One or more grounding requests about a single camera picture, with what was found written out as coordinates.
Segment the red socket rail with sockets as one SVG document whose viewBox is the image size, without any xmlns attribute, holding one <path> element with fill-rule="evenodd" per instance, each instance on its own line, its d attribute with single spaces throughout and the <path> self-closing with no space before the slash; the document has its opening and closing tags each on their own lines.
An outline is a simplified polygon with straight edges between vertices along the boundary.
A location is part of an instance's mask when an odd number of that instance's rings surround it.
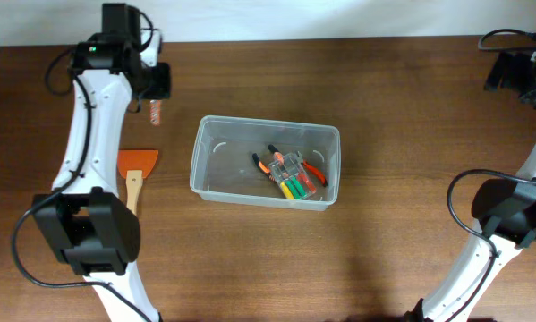
<svg viewBox="0 0 536 322">
<path fill-rule="evenodd" d="M 151 100 L 150 101 L 150 122 L 154 126 L 159 126 L 161 124 L 161 100 Z"/>
</svg>

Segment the black orange long-nose pliers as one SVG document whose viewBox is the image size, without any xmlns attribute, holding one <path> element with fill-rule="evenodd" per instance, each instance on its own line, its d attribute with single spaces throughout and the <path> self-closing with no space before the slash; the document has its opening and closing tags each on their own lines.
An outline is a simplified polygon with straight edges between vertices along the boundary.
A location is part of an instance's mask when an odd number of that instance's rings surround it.
<svg viewBox="0 0 536 322">
<path fill-rule="evenodd" d="M 281 177 L 282 178 L 287 178 L 288 174 L 284 173 L 285 161 L 284 161 L 284 157 L 283 157 L 282 153 L 272 144 L 268 145 L 268 150 L 274 155 L 275 160 L 279 163 L 279 166 L 281 168 Z M 269 170 L 269 168 L 260 161 L 259 156 L 256 153 L 252 154 L 252 159 L 253 159 L 253 162 L 254 162 L 255 166 L 257 166 L 258 169 L 264 175 L 266 175 L 267 178 L 269 178 L 270 181 L 274 182 L 276 180 L 275 177 L 273 176 L 273 174 L 271 173 L 271 171 Z"/>
</svg>

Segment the clear case coloured screwdrivers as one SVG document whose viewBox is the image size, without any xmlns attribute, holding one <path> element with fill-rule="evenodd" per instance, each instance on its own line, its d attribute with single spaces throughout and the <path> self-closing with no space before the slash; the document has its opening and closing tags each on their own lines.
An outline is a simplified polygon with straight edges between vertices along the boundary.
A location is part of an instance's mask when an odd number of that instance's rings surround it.
<svg viewBox="0 0 536 322">
<path fill-rule="evenodd" d="M 274 161 L 268 165 L 277 186 L 287 199 L 305 200 L 311 198 L 317 188 L 305 172 L 297 154 L 274 153 Z"/>
</svg>

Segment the red handled cutting pliers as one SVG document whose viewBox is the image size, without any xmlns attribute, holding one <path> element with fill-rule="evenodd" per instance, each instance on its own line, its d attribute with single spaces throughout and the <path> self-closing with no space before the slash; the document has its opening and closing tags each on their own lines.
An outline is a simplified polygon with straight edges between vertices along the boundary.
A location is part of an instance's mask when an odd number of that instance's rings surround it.
<svg viewBox="0 0 536 322">
<path fill-rule="evenodd" d="M 302 166 L 305 169 L 307 169 L 310 173 L 314 174 L 318 178 L 319 182 L 321 183 L 323 187 L 327 187 L 328 186 L 327 177 L 317 167 L 307 162 L 303 158 L 302 153 L 300 151 L 296 151 L 295 154 L 298 160 L 300 161 L 300 163 L 302 164 Z"/>
</svg>

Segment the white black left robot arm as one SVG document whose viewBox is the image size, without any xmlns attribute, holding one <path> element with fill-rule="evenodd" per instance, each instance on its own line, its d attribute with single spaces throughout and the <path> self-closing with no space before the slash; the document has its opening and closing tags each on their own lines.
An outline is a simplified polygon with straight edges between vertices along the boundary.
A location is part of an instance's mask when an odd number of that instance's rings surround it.
<svg viewBox="0 0 536 322">
<path fill-rule="evenodd" d="M 52 191 L 34 197 L 33 217 L 56 259 L 82 276 L 113 321 L 159 321 L 140 279 L 136 207 L 118 197 L 117 160 L 131 101 L 168 99 L 171 72 L 157 59 L 162 33 L 125 3 L 102 6 L 102 29 L 68 49 L 72 124 Z"/>
</svg>

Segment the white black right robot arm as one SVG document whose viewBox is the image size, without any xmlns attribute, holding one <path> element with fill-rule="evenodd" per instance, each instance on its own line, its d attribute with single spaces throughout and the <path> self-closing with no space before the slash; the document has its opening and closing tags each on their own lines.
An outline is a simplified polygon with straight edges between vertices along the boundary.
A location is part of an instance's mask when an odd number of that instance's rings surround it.
<svg viewBox="0 0 536 322">
<path fill-rule="evenodd" d="M 484 84 L 487 91 L 511 89 L 521 102 L 536 109 L 536 32 L 524 34 L 532 47 L 498 47 L 498 57 Z M 475 169 L 458 174 L 447 188 L 447 208 L 469 235 L 447 277 L 404 321 L 466 321 L 498 273 L 522 250 L 536 242 L 536 142 L 516 174 L 482 169 L 487 176 L 472 201 L 472 225 L 455 212 L 453 193 L 460 180 Z"/>
</svg>

